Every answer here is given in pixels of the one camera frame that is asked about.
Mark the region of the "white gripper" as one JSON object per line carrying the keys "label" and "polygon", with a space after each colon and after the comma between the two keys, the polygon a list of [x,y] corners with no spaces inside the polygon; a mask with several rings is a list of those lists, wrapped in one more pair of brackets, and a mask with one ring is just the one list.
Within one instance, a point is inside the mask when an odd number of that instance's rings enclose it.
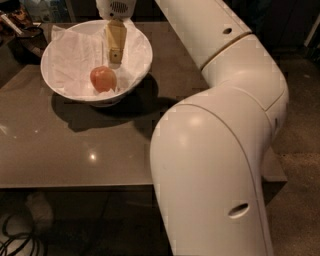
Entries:
{"label": "white gripper", "polygon": [[127,28],[121,20],[130,19],[133,16],[137,0],[95,1],[99,16],[104,20],[110,20],[105,27],[109,61],[120,64],[127,36]]}

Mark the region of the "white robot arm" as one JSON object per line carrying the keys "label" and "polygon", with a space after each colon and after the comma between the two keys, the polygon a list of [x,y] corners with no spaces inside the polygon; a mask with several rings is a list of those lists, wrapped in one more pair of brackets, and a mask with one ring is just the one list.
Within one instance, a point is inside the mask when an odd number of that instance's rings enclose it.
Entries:
{"label": "white robot arm", "polygon": [[223,0],[155,0],[208,84],[170,108],[150,147],[174,256],[273,256],[261,182],[286,80]]}

